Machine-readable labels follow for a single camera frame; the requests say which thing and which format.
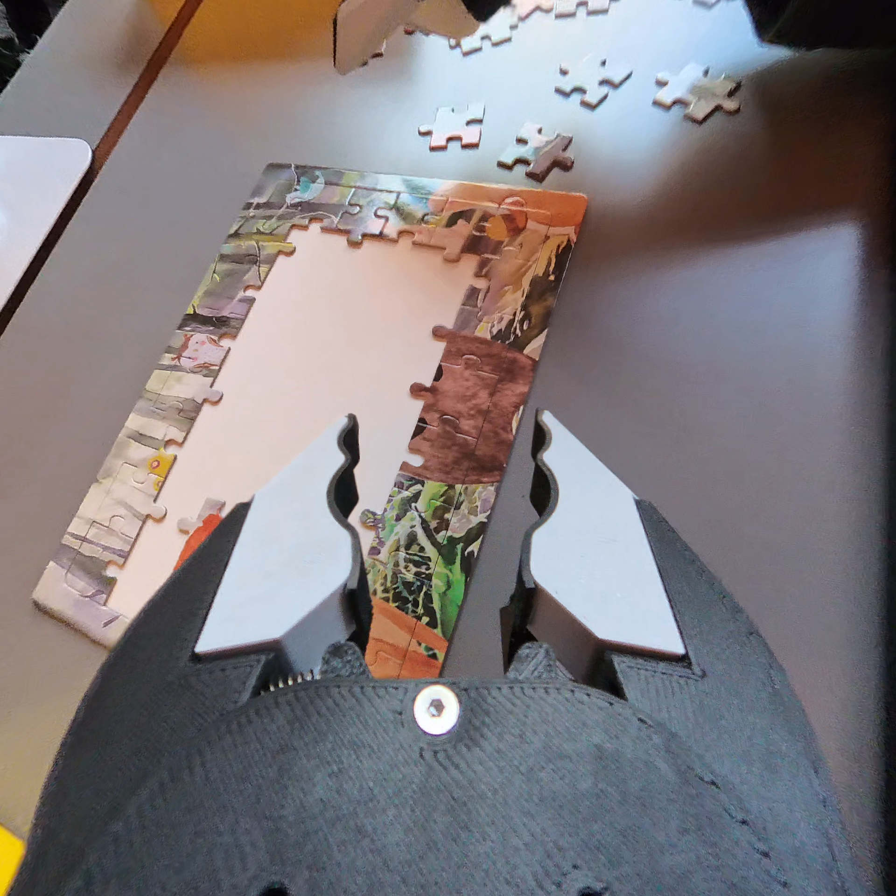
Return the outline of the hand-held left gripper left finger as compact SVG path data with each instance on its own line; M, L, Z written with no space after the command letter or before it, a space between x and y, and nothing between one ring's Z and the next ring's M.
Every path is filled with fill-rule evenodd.
M200 658L272 650L291 673L320 676L330 645L366 644L372 601L349 520L359 458L348 413L255 494L196 642Z

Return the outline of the puzzle pieces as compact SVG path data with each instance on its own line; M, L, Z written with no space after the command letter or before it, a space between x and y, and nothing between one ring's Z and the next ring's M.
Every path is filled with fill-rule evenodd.
M623 181L658 177L674 144L699 134L695 108L753 47L742 2L506 2L447 35L418 3L393 33L411 41L411 89L431 153L488 151L496 169Z

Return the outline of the person's right forearm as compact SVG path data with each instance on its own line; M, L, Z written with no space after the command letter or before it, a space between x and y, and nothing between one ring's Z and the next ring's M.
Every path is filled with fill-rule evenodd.
M788 49L894 49L893 1L746 1L756 34Z

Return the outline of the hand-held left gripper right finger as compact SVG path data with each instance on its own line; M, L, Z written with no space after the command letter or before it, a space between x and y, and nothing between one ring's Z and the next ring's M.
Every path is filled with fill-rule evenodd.
M547 644L580 683L609 653L679 661L686 644L637 496L561 421L536 413L529 501L514 591L501 609L504 666Z

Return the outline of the jigsaw puzzle board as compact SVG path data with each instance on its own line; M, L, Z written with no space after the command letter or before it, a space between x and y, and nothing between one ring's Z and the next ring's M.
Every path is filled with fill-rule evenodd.
M588 200L270 164L32 593L113 646L352 412L376 678L441 670Z

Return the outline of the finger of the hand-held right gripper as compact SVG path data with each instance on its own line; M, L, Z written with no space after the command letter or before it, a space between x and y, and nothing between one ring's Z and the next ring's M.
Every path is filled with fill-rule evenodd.
M333 63L340 74L367 64L414 16L417 1L342 1L333 20Z
M419 1L410 11L409 29L427 36L462 39L477 31L477 19L463 1Z

